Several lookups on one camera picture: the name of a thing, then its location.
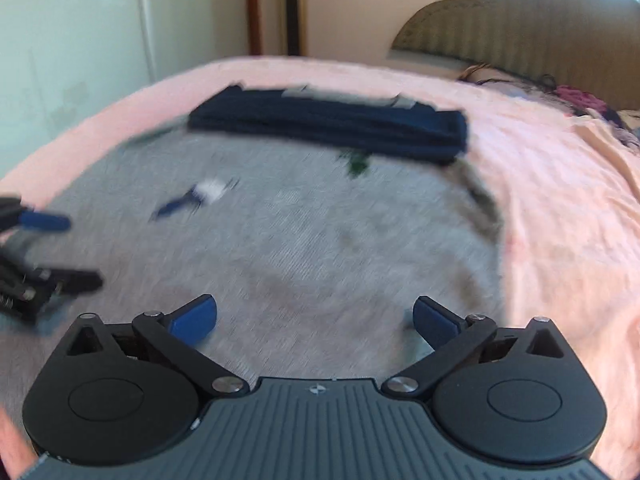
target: headboard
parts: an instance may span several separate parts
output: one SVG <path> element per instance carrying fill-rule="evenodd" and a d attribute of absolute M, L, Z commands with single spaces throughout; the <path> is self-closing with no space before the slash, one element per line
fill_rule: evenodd
<path fill-rule="evenodd" d="M 636 0 L 444 0 L 419 10 L 393 43 L 592 92 L 640 108 Z"/>

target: white refrigerator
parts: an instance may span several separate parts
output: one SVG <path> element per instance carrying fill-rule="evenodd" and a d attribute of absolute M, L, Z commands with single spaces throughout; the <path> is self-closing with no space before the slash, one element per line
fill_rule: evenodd
<path fill-rule="evenodd" d="M 0 178 L 155 81 L 248 53 L 246 0 L 0 0 Z"/>

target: ribbed gray surface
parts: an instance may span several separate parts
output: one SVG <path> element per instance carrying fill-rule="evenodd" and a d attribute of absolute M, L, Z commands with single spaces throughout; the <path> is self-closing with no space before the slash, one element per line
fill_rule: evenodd
<path fill-rule="evenodd" d="M 325 388 L 318 393 L 316 386 Z M 113 468 L 43 460 L 28 480 L 596 480 L 587 461 L 507 470 L 462 453 L 416 402 L 372 381 L 264 379 L 252 395 L 214 402 L 200 426 L 160 456 Z"/>

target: metal pivot screw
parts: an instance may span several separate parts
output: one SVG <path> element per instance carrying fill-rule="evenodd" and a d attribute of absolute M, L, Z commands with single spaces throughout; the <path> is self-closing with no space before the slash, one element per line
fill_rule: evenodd
<path fill-rule="evenodd" d="M 412 379 L 411 377 L 391 377 L 386 382 L 386 387 L 389 388 L 392 392 L 397 392 L 399 394 L 410 394 L 418 389 L 418 381 Z"/>
<path fill-rule="evenodd" d="M 238 377 L 218 377 L 211 383 L 211 387 L 221 394 L 234 394 L 244 387 L 244 381 Z"/>

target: wooden door frame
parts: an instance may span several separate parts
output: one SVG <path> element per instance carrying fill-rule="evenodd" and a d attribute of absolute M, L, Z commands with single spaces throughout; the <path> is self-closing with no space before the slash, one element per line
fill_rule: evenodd
<path fill-rule="evenodd" d="M 262 31 L 260 26 L 260 0 L 246 0 L 247 24 L 249 29 L 249 54 L 262 55 Z"/>

